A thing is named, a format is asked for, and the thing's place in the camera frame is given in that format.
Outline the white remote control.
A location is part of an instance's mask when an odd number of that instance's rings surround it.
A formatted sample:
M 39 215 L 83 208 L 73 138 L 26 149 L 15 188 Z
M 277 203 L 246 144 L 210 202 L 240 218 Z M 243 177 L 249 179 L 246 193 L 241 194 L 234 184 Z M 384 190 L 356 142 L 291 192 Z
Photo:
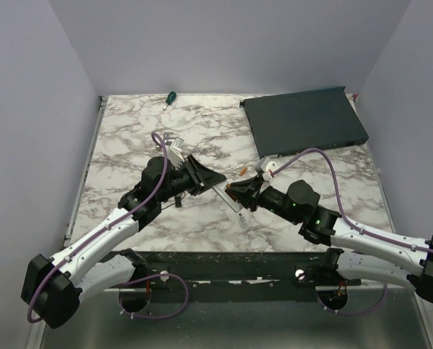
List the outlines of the white remote control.
M 228 185 L 229 183 L 225 181 L 220 184 L 214 185 L 212 187 L 212 190 L 215 192 L 215 194 L 218 195 L 218 197 L 221 198 L 221 200 L 223 200 L 224 203 L 226 203 L 226 205 L 228 205 L 229 208 L 231 208 L 232 211 L 234 211 L 235 213 L 239 213 L 243 207 L 226 193 L 225 190 Z

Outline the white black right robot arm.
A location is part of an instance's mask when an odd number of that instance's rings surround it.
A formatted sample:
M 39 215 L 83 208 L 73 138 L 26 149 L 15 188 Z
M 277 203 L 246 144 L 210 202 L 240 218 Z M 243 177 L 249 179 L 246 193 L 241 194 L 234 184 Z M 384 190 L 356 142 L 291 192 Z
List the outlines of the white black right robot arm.
M 351 220 L 321 206 L 320 194 L 303 180 L 283 193 L 255 176 L 229 184 L 225 192 L 252 212 L 263 208 L 300 225 L 300 235 L 310 243 L 334 249 L 336 256 L 318 267 L 323 283 L 369 279 L 407 287 L 433 304 L 433 236 L 401 236 Z

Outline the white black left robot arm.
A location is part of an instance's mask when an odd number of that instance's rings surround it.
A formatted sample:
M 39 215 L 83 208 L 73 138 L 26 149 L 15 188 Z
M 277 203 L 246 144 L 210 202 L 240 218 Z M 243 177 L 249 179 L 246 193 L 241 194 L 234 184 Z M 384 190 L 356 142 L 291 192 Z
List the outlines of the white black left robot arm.
M 38 254 L 28 263 L 21 292 L 28 305 L 27 320 L 32 324 L 44 321 L 52 329 L 62 326 L 86 293 L 83 277 L 93 273 L 114 247 L 154 221 L 163 202 L 184 192 L 197 196 L 226 179 L 192 155 L 178 166 L 165 156 L 149 160 L 140 182 L 94 230 L 51 257 Z

